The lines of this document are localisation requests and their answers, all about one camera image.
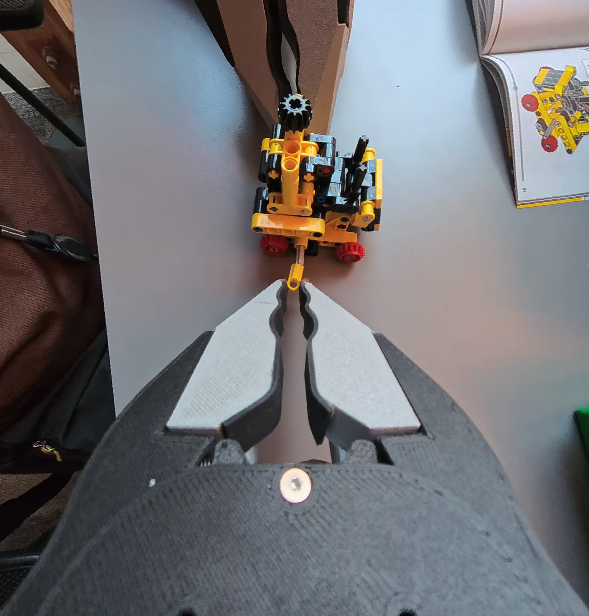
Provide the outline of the black metal rod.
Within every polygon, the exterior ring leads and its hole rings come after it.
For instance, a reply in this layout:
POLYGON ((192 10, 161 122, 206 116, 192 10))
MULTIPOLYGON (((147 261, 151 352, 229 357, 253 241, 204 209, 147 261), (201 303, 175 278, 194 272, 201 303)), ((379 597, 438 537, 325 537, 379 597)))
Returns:
POLYGON ((0 63, 0 79, 10 86, 23 100, 31 105, 39 114, 47 119, 52 126, 65 135, 75 146, 85 147, 86 143, 79 135, 69 128, 51 109, 49 109, 34 93, 21 83, 8 69, 0 63))

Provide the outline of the yellow black lego vehicle model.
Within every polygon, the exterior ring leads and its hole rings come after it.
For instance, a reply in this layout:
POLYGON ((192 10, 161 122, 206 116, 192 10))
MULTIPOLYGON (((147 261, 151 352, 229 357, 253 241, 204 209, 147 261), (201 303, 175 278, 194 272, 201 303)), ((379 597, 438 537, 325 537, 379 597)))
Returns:
POLYGON ((278 123, 262 142, 252 232, 269 256, 302 246, 311 257, 326 247, 353 264, 365 257, 359 233, 380 229, 383 163, 366 135, 340 151, 333 136, 310 132, 311 119, 302 95, 279 102, 278 123))

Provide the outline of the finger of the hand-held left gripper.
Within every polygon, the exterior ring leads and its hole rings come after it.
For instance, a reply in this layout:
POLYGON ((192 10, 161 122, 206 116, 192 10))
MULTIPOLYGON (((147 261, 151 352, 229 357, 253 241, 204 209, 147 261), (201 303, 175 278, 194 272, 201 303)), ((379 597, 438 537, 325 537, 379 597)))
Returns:
POLYGON ((278 104, 291 93, 283 60, 285 1, 196 1, 215 40, 261 116, 278 122, 278 104))
POLYGON ((353 11, 354 1, 287 2, 299 47, 298 86, 312 105, 313 133, 329 133, 353 11))

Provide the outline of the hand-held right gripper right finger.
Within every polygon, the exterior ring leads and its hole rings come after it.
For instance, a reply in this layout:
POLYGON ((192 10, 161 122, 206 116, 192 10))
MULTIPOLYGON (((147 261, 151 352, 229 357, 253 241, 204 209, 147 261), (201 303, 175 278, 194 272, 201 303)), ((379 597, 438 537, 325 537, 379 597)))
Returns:
POLYGON ((373 331, 310 283, 299 289, 307 416, 317 444, 412 434, 421 427, 373 331))

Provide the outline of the yellow lego connector with axle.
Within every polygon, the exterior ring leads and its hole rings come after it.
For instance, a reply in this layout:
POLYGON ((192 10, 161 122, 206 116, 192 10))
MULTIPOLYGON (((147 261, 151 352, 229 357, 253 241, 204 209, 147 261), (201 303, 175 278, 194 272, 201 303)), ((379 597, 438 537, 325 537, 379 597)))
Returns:
POLYGON ((304 273, 304 258, 306 246, 299 243, 295 245, 296 258, 291 265, 290 273, 287 280, 288 288, 292 291, 299 289, 304 273))

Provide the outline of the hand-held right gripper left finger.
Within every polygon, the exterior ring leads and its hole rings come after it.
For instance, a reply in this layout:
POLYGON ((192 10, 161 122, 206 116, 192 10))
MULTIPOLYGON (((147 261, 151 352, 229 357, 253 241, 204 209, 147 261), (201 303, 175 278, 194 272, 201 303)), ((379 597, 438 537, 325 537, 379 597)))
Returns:
POLYGON ((277 280, 213 330, 167 421, 169 431, 232 439, 248 451, 275 429, 287 296, 285 281, 277 280))

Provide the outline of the wooden furniture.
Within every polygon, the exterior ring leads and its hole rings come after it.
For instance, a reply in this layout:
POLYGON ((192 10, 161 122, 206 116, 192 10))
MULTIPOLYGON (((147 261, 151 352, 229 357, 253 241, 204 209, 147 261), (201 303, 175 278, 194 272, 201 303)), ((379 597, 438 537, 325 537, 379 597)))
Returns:
POLYGON ((44 1, 40 27, 7 31, 3 36, 67 103, 80 103, 71 1, 44 1))

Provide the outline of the black bag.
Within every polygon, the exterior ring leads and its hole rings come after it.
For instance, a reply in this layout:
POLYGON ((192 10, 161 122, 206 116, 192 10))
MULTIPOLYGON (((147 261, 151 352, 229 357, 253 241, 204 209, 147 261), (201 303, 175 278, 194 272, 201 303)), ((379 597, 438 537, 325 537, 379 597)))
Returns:
POLYGON ((0 474, 73 473, 115 419, 103 329, 66 375, 0 434, 0 474))

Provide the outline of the lego instruction booklet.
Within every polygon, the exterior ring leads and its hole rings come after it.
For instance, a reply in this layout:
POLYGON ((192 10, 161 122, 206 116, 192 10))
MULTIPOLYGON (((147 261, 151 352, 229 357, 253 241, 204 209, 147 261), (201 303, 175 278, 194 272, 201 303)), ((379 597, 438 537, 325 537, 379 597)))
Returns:
POLYGON ((470 1, 516 206, 589 200, 589 1, 470 1))

